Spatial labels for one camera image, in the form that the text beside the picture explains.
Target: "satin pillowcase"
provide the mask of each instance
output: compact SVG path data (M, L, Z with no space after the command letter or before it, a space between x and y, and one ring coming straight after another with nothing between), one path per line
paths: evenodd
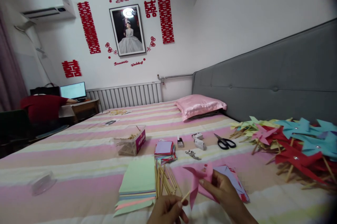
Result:
M212 112L218 109L227 109L226 103L209 98L203 95L193 94L181 99L178 99L174 103L181 111L183 121L191 118L195 115L200 115L208 112Z

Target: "metal clip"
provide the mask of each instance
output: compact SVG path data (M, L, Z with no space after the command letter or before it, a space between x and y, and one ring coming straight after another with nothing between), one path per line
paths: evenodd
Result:
M201 160L200 157L196 157L196 153L192 150L185 151L186 154L188 154L190 157L194 158L195 160Z

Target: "air conditioner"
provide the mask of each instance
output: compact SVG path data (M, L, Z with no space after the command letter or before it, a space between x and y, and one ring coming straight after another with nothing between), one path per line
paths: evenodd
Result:
M75 18L71 0L20 0L20 13L32 22Z

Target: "bride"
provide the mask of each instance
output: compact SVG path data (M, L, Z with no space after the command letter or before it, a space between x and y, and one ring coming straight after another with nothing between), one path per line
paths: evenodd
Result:
M143 50L143 44L137 37L133 36L133 29L130 22L126 23L126 37L119 42L119 49L121 54L137 52Z

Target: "scissors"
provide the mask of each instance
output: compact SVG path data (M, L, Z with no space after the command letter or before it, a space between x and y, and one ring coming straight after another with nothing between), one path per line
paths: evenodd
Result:
M227 149L229 149L229 148L233 149L233 148L236 147L235 142L233 142L233 141L231 141L231 140L229 140L229 139L221 138L221 137L218 136L217 134L214 134L214 135L218 138L218 146L219 146L221 149L227 150Z

